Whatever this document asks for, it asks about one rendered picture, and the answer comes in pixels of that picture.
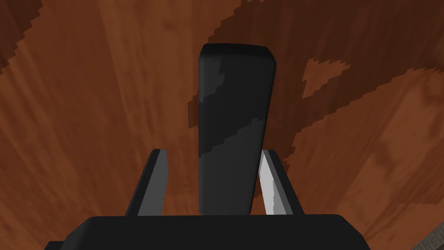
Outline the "black flat rectangular bar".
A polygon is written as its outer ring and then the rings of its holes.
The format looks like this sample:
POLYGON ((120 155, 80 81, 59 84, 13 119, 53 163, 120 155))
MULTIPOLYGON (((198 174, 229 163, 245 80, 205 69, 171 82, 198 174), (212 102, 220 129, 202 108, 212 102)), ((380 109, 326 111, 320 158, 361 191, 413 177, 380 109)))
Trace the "black flat rectangular bar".
POLYGON ((251 212, 276 61, 252 44, 206 43, 198 62, 199 211, 251 212))

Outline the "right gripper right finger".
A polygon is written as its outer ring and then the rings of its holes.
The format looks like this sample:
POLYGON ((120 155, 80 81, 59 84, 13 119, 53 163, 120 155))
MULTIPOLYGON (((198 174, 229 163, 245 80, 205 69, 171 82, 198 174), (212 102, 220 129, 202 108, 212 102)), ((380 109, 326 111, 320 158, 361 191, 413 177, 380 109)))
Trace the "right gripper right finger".
POLYGON ((267 215, 305 215, 275 150, 262 150, 258 176, 267 215))

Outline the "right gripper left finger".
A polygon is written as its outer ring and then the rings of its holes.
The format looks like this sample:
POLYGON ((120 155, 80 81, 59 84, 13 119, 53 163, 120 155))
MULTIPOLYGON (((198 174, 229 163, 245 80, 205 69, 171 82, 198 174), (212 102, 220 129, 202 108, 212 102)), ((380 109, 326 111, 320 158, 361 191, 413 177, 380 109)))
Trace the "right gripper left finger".
POLYGON ((168 180, 167 152, 153 149, 129 203, 126 216, 161 216, 168 180))

